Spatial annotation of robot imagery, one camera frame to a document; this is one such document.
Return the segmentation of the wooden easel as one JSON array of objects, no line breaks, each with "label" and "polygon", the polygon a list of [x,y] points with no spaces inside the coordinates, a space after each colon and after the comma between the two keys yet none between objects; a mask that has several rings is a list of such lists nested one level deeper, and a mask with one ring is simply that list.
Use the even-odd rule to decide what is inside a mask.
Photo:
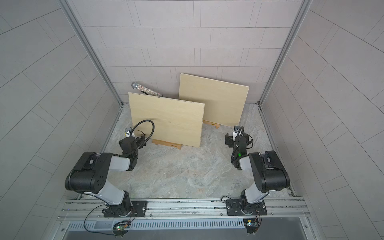
[{"label": "wooden easel", "polygon": [[203,123],[206,125],[214,126],[216,129],[219,129],[219,127],[221,126],[220,124],[213,123],[213,122],[206,121],[206,120],[203,120]]},{"label": "wooden easel", "polygon": [[161,141],[161,140],[155,140],[155,139],[152,140],[152,143],[154,143],[156,145],[163,145],[163,146],[168,146],[168,147],[174,147],[174,148],[177,148],[179,150],[182,147],[181,144],[176,144],[176,143],[171,143],[171,142],[166,142],[166,141]]}]

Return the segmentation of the plywood board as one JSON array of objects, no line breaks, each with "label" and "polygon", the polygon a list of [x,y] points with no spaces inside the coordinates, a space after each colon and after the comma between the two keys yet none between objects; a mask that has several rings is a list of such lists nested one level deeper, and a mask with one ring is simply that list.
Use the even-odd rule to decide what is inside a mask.
[{"label": "plywood board", "polygon": [[199,148],[205,105],[183,100],[129,93],[132,124],[151,120],[152,139]]},{"label": "plywood board", "polygon": [[233,127],[240,123],[248,86],[181,74],[179,99],[203,103],[204,120]]}]

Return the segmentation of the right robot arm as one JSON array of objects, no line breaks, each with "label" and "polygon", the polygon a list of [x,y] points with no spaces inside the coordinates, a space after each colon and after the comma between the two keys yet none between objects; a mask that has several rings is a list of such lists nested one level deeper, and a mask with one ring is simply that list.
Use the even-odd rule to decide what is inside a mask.
[{"label": "right robot arm", "polygon": [[289,175],[275,151],[248,153],[249,135],[225,135],[225,144],[233,149],[231,163],[239,171],[251,170],[254,182],[238,199],[225,201],[228,216],[265,216],[264,198],[271,191],[281,191],[290,185]]}]

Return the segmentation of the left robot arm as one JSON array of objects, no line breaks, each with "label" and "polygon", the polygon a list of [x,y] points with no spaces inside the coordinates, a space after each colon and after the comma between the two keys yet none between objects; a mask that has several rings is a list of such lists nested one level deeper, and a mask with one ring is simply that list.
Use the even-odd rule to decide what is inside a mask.
[{"label": "left robot arm", "polygon": [[106,204],[102,210],[105,218],[144,217],[148,202],[131,201],[127,191],[118,189],[107,178],[110,171],[133,171],[139,158],[138,149],[146,145],[145,141],[145,135],[120,140],[120,147],[127,157],[113,153],[83,153],[67,176],[65,188],[103,201]]}]

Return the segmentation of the glitter microphone on stand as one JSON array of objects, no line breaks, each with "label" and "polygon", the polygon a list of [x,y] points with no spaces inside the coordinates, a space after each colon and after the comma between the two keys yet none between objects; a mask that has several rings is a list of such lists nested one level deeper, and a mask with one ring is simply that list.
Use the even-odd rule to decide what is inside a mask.
[{"label": "glitter microphone on stand", "polygon": [[149,88],[147,88],[147,87],[145,87],[145,86],[143,86],[143,85],[141,85],[141,84],[139,84],[137,82],[133,82],[132,83],[132,88],[134,90],[138,90],[141,93],[144,93],[145,95],[156,96],[156,97],[163,97],[162,94],[160,94],[160,93],[158,93],[158,92],[156,92],[154,90],[151,90],[151,89],[149,89]]}]

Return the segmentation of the right circuit board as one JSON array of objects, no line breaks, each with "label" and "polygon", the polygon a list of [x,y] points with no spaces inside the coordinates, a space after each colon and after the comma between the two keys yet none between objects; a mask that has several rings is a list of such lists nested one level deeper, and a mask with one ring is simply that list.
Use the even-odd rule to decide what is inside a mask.
[{"label": "right circuit board", "polygon": [[243,222],[248,234],[255,234],[260,228],[259,219],[243,219]]}]

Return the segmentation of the circuit board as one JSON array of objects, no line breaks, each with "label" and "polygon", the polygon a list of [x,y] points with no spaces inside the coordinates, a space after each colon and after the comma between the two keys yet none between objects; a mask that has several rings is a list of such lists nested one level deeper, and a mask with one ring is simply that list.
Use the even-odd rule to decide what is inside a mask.
[{"label": "circuit board", "polygon": [[123,237],[130,229],[131,222],[129,221],[122,221],[116,223],[112,230],[115,237]]},{"label": "circuit board", "polygon": [[243,222],[248,234],[255,234],[260,228],[259,219],[243,219]]}]

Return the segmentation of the left circuit board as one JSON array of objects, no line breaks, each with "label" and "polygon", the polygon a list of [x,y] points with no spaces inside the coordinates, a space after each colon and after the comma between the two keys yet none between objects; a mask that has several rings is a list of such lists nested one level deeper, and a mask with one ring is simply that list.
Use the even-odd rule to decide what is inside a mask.
[{"label": "left circuit board", "polygon": [[112,230],[115,237],[123,237],[130,229],[131,222],[129,221],[122,221],[116,223]]}]

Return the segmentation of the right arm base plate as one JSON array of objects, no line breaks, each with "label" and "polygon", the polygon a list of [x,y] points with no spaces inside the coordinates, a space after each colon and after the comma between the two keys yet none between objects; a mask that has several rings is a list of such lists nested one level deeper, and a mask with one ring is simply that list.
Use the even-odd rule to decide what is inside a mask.
[{"label": "right arm base plate", "polygon": [[249,204],[247,201],[225,200],[228,216],[266,216],[267,209],[265,201],[256,204]]}]

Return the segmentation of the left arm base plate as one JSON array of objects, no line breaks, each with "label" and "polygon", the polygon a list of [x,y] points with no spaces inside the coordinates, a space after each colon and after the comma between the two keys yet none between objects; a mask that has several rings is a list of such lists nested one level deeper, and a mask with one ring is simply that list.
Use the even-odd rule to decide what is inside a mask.
[{"label": "left arm base plate", "polygon": [[147,210],[147,201],[131,201],[126,209],[123,205],[106,207],[102,210],[104,218],[133,218],[144,217]]}]

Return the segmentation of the aluminium mounting rail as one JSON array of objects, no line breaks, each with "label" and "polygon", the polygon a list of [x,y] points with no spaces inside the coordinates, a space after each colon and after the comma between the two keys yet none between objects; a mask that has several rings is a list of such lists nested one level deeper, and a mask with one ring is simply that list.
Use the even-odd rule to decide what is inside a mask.
[{"label": "aluminium mounting rail", "polygon": [[[132,205],[139,220],[160,219],[219,219],[249,218],[262,215],[264,218],[309,217],[310,211],[302,197],[267,197],[253,212],[241,210],[240,202],[228,199],[134,199]],[[101,220],[105,209],[103,202],[88,198],[67,200],[59,207],[55,220]]]}]

